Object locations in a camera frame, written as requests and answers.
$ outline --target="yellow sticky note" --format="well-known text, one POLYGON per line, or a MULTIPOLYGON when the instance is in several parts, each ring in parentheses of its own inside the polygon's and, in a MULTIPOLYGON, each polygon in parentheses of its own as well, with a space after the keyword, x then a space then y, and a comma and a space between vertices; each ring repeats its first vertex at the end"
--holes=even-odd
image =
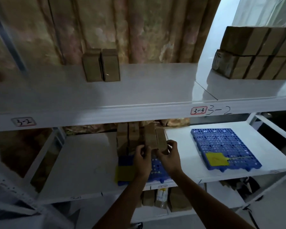
POLYGON ((135 172, 136 170, 133 165, 117 166, 115 182, 118 181, 130 182, 134 179, 135 172))
POLYGON ((229 165, 229 158, 226 158, 222 153, 206 153, 211 166, 229 165))

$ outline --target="floor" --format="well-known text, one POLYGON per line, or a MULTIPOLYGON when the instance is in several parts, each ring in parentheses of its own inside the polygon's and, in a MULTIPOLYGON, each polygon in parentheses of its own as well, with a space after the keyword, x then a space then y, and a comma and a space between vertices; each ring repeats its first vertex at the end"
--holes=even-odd
MULTIPOLYGON (((264 198, 250 206, 253 217, 260 229, 286 229, 286 181, 267 193, 264 198)), ((247 211, 239 214, 252 226, 253 223, 247 211)), ((187 215, 177 218, 145 222, 144 229, 203 229, 205 228, 197 215, 187 215)))

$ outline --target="right hand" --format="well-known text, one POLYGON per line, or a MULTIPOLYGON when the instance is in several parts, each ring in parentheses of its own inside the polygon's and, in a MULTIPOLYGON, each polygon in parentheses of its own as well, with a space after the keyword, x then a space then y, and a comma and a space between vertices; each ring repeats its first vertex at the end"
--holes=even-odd
POLYGON ((166 172, 172 177, 175 173, 182 172, 180 156, 177 148, 177 142, 173 140, 168 140, 167 144, 170 153, 164 155, 159 150, 157 151, 157 157, 160 159, 166 172))

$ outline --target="lower shelf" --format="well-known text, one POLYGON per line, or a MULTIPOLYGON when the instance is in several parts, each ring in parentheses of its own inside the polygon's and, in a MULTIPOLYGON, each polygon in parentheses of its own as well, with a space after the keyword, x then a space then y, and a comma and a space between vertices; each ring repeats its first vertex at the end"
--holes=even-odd
MULTIPOLYGON (((258 176, 286 171, 286 156, 245 121, 195 125, 165 130, 167 138, 178 142, 184 173, 196 183, 258 176), (192 128, 231 128, 262 164, 250 172, 244 169, 208 170, 197 150, 192 128)), ((125 186, 114 182, 118 164, 116 133, 95 133, 69 136, 38 196, 41 204, 88 199, 119 194, 125 186)), ((147 183, 144 190, 174 187, 171 179, 147 183)))
MULTIPOLYGON (((237 191, 234 191, 233 189, 226 186, 223 187, 219 182, 207 183, 206 186, 208 193, 210 193, 214 198, 229 208, 241 207, 245 204, 244 200, 241 198, 237 191)), ((117 198, 118 195, 111 195, 86 200, 87 203, 80 210, 76 229, 91 229, 117 198)), ((171 212, 169 208, 161 209, 154 206, 142 206, 136 208, 133 213, 131 222, 147 222, 193 214, 196 214, 194 209, 189 211, 171 212)))

